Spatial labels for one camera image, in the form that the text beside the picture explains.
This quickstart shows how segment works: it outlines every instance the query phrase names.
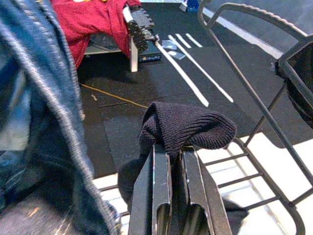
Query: ribbed knit fabric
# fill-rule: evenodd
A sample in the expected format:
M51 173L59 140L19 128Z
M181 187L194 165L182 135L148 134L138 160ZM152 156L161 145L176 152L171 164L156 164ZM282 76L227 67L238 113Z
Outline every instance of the ribbed knit fabric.
M154 143L161 143L172 162L184 145L217 149L227 146L236 135L236 125L223 115L207 109L153 102L144 118L139 136L140 157L123 165L118 173L118 189L131 211L134 183ZM237 234L248 212L223 200L233 234Z
M142 155L148 155L154 143L162 143L171 158L184 145L218 149L227 146L236 135L236 125L223 115L204 108L153 102L143 119L139 136Z

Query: denim jacket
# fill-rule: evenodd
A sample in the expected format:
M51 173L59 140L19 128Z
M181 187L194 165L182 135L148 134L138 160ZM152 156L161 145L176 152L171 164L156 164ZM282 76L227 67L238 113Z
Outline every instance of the denim jacket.
M69 189L62 203L79 232L118 234L92 183L82 118L74 61L49 0L0 1L0 219L48 176ZM51 221L40 223L48 233Z

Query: blue object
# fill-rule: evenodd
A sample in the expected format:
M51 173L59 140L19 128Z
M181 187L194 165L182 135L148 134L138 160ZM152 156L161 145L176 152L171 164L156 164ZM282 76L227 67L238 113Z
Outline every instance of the blue object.
M187 12L198 12L199 2L198 0L188 0L187 2Z

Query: yellow wire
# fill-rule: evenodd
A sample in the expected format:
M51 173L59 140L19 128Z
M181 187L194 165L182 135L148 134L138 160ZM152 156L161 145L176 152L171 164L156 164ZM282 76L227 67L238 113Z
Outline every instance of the yellow wire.
M79 84L80 84L81 86L83 86L83 87L86 87L86 88L89 88L89 89L91 89L91 90L94 90L94 91L97 91L97 92L100 92L100 93L103 93L103 94L106 94L106 95L112 96L112 97L114 97L114 98L117 98L117 99L120 99L120 100L123 100L123 101L126 101L126 102L129 102L129 103L134 104L134 105L137 105L137 106L139 106L139 107L142 107L142 108L145 108L145 109L147 109L147 108L148 108L147 106L144 106L144 105L138 104L138 103L133 102L133 101L131 101L131 100L129 100L129 99L125 99L125 98L119 97L119 96L117 96L117 95L110 94L110 93L105 92L105 91L102 91L102 90L100 90L100 89L97 89L97 88L94 88L94 87L87 86L87 85L85 85L85 84L81 84L81 83L79 83Z

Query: white floor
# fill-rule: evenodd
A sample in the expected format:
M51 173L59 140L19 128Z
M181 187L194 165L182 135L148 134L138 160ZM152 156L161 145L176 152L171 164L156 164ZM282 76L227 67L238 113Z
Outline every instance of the white floor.
M297 144L294 147L307 167L313 172L313 156L310 151L312 145L313 140L310 140ZM249 148L290 200L295 199L310 188L309 183L288 152L285 149L279 149L274 146L262 133L254 137L249 144ZM234 143L229 146L228 151L206 149L198 151L204 163L240 153L242 153L241 149ZM256 173L255 168L246 157L211 165L207 169L217 184ZM117 175L95 179L94 183L98 188L116 185ZM220 193L223 197L243 207L274 196L261 177L224 187L220 190ZM109 200L119 212L127 210L127 206L117 189L105 191L102 193L102 196L103 199ZM310 215L313 208L313 196L298 204L297 208L305 223L306 234L313 234L313 224ZM125 216L122 220L124 235L128 233L128 222L129 216ZM273 202L268 204L268 206L250 210L239 235L250 234L293 235L295 234L295 226L283 206L279 202Z

